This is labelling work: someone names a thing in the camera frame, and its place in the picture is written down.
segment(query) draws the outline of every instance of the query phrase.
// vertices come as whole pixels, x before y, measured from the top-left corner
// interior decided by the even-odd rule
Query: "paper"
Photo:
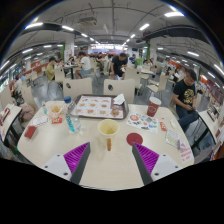
[[[173,132],[168,129],[166,134],[166,142],[176,148],[179,148],[178,141],[180,140],[180,134],[177,134],[176,132]]]
[[[33,126],[38,127],[40,125],[46,124],[48,122],[48,120],[49,120],[49,118],[45,115],[42,117],[34,118],[32,123],[33,123]]]
[[[158,133],[158,119],[147,115],[131,112],[126,124],[155,134]]]
[[[123,110],[119,106],[112,106],[111,97],[82,96],[77,104],[77,112],[80,116],[120,118],[124,117]]]
[[[184,148],[179,150],[180,157],[183,163],[186,163],[187,161],[194,158],[193,153],[191,151],[191,148]]]

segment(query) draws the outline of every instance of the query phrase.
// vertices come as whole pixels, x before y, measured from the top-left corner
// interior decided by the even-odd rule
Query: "water bottle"
[[[69,126],[69,133],[78,133],[81,129],[79,115],[75,102],[71,102],[71,97],[67,96],[64,99],[65,105],[65,118]]]

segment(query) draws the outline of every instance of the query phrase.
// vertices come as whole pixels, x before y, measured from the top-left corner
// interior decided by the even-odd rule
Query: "red cup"
[[[154,117],[161,104],[162,102],[159,99],[155,97],[150,97],[147,115],[149,117]]]

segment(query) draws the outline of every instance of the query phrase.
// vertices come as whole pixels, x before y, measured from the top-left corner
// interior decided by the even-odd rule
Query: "black t-shirt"
[[[119,60],[119,56],[115,56],[112,60],[114,63],[114,71],[117,71],[121,68],[122,65],[126,65],[128,63],[128,58],[126,57],[124,61]]]
[[[178,99],[182,103],[192,106],[193,98],[195,96],[195,85],[187,86],[184,79],[182,79],[175,85],[173,93],[179,96]]]

